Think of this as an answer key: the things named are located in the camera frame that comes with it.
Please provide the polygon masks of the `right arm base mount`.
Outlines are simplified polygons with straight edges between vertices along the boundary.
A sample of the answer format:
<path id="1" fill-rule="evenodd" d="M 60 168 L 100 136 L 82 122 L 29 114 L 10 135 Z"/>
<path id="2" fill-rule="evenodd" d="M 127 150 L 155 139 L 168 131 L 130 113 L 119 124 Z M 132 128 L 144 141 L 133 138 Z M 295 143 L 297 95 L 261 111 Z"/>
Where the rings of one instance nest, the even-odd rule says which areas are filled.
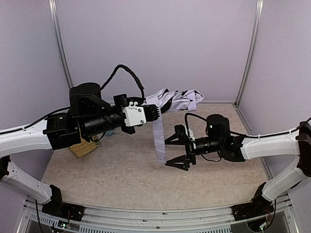
<path id="1" fill-rule="evenodd" d="M 267 200 L 252 200 L 251 202 L 233 205 L 231 207 L 235 221 L 254 218 L 272 213 L 274 206 Z"/>

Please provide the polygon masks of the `woven bamboo tray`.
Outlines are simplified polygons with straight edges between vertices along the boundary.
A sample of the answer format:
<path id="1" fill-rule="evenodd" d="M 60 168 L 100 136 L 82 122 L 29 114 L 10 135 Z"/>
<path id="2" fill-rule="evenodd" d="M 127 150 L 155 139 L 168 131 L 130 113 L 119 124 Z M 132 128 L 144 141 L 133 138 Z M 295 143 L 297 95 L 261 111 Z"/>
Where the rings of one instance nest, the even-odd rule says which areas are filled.
<path id="1" fill-rule="evenodd" d="M 81 138 L 81 142 L 75 145 L 72 145 L 68 148 L 68 150 L 73 154 L 76 158 L 81 159 L 82 157 L 90 154 L 95 149 L 99 147 L 98 142 L 89 141 L 87 142 L 83 138 Z"/>

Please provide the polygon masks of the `lilac folding umbrella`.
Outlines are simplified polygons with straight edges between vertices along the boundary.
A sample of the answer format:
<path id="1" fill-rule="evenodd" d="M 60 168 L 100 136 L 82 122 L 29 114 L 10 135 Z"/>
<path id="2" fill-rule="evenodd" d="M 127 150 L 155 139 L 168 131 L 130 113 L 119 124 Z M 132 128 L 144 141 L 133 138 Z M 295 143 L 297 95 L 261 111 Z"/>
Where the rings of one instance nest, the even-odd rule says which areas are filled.
<path id="1" fill-rule="evenodd" d="M 161 89 L 156 94 L 147 96 L 143 102 L 144 105 L 154 104 L 160 110 L 160 115 L 171 112 L 197 110 L 197 104 L 201 102 L 205 96 L 198 90 L 170 91 Z M 165 135 L 163 128 L 163 117 L 159 117 L 152 123 L 153 139 L 157 161 L 166 163 L 166 147 Z"/>

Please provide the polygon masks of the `right frame post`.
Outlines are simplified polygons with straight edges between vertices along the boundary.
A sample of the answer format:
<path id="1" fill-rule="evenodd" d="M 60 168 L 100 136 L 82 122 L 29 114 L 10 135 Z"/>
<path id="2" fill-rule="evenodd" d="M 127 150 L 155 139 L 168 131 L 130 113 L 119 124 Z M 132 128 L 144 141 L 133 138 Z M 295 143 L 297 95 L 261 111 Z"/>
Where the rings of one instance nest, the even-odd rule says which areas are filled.
<path id="1" fill-rule="evenodd" d="M 264 0 L 257 0 L 250 45 L 248 49 L 245 67 L 244 67 L 243 74 L 242 74 L 242 81 L 241 81 L 238 94 L 235 100 L 235 106 L 237 108 L 240 107 L 244 93 L 246 91 L 246 86 L 247 86 L 247 82 L 249 79 L 249 75 L 250 75 L 250 71 L 251 71 L 251 67 L 252 67 L 252 63 L 253 63 L 253 59 L 254 59 L 254 55 L 256 51 L 256 45 L 257 45 L 257 40 L 259 36 L 261 18 L 262 18 L 262 13 L 263 13 L 263 6 L 264 6 Z"/>

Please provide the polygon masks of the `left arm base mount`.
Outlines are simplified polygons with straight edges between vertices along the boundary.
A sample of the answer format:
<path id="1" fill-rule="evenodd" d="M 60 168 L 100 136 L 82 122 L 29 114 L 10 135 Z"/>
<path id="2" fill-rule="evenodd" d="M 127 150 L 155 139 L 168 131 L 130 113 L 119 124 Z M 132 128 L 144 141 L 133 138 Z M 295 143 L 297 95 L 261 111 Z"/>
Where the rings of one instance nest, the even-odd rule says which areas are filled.
<path id="1" fill-rule="evenodd" d="M 51 200 L 50 202 L 43 204 L 42 212 L 51 216 L 64 218 L 67 220 L 82 221 L 82 217 L 85 211 L 85 207 L 77 204 L 71 204 L 67 202 L 60 202 Z"/>

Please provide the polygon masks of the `aluminium front rail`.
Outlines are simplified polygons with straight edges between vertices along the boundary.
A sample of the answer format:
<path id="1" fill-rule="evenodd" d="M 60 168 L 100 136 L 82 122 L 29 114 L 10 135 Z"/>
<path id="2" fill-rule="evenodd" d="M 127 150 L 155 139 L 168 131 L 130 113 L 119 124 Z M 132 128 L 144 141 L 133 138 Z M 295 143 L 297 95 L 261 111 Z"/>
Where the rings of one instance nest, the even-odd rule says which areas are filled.
<path id="1" fill-rule="evenodd" d="M 39 232 L 37 226 L 48 232 L 63 233 L 232 233 L 248 232 L 249 224 L 260 219 L 236 220 L 231 205 L 180 210 L 135 210 L 85 205 L 81 221 L 70 220 L 68 227 L 60 228 L 63 219 L 41 212 L 28 197 L 17 224 L 17 233 Z"/>

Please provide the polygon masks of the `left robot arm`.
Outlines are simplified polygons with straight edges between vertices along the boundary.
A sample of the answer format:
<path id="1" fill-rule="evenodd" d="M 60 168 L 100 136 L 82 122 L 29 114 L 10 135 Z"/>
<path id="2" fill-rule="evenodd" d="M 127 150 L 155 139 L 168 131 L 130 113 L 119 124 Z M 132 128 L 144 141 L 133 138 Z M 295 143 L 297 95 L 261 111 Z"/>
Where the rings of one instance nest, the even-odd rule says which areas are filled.
<path id="1" fill-rule="evenodd" d="M 94 136 L 105 135 L 115 128 L 134 134 L 135 127 L 160 117 L 154 104 L 145 105 L 125 94 L 114 97 L 112 106 L 101 98 L 97 83 L 83 83 L 69 91 L 70 106 L 53 111 L 29 125 L 0 132 L 0 180 L 24 190 L 37 202 L 63 206 L 61 191 L 20 171 L 10 155 L 33 150 L 60 150 L 94 142 Z"/>

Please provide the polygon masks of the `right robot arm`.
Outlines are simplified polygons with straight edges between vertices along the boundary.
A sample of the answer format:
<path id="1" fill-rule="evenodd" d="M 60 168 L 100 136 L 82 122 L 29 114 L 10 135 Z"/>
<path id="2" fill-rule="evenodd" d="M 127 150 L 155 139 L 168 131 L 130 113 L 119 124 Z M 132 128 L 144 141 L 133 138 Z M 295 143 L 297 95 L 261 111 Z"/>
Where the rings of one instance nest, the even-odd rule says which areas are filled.
<path id="1" fill-rule="evenodd" d="M 252 205 L 269 205 L 280 194 L 311 175 L 311 126 L 302 121 L 298 127 L 275 134 L 250 136 L 230 130 L 229 119 L 212 114 L 204 120 L 206 137 L 194 138 L 189 125 L 176 125 L 166 145 L 183 145 L 185 155 L 168 160 L 165 165 L 187 171 L 196 157 L 217 153 L 220 159 L 245 162 L 259 157 L 293 155 L 295 159 L 272 180 L 258 187 Z"/>

